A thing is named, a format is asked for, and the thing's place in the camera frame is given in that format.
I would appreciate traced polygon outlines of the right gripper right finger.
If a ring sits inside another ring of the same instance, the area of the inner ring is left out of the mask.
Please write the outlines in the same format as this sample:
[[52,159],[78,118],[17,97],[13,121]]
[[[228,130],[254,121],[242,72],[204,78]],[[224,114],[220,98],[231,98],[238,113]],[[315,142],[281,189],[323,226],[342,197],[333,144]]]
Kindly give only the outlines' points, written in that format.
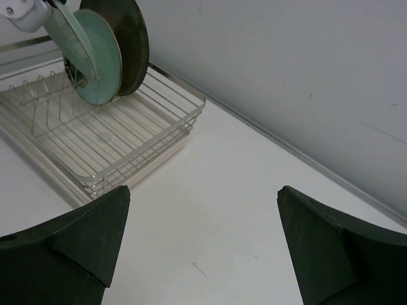
[[290,186],[277,194],[304,304],[406,304],[406,235]]

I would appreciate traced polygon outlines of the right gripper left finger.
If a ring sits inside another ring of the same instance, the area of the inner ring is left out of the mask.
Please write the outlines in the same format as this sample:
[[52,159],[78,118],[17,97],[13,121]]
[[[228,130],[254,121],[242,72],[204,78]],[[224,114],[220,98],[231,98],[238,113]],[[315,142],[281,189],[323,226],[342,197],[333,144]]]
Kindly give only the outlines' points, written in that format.
[[130,207],[119,186],[56,218],[1,237],[1,304],[101,304]]

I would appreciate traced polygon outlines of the green flower plate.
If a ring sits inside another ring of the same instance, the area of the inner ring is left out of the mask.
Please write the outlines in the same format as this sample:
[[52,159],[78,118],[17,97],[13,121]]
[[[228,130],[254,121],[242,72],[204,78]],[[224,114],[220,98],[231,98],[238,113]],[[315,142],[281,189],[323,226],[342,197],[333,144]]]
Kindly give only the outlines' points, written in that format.
[[52,13],[43,27],[62,54],[87,79],[98,77],[92,44],[73,12],[60,1],[50,1]]
[[89,80],[70,61],[64,58],[64,68],[76,93],[92,105],[104,105],[118,94],[121,86],[122,57],[114,32],[108,22],[90,9],[74,12],[87,34],[97,64],[99,78]]

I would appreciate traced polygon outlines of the brown ceramic plate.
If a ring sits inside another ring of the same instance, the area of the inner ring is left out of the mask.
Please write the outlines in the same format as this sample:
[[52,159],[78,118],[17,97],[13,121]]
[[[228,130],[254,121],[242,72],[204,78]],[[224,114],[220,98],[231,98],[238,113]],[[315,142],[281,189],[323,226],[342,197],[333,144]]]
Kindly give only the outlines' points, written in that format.
[[119,96],[135,92],[149,66],[146,23],[135,0],[82,0],[81,9],[100,14],[112,28],[121,51],[122,73]]

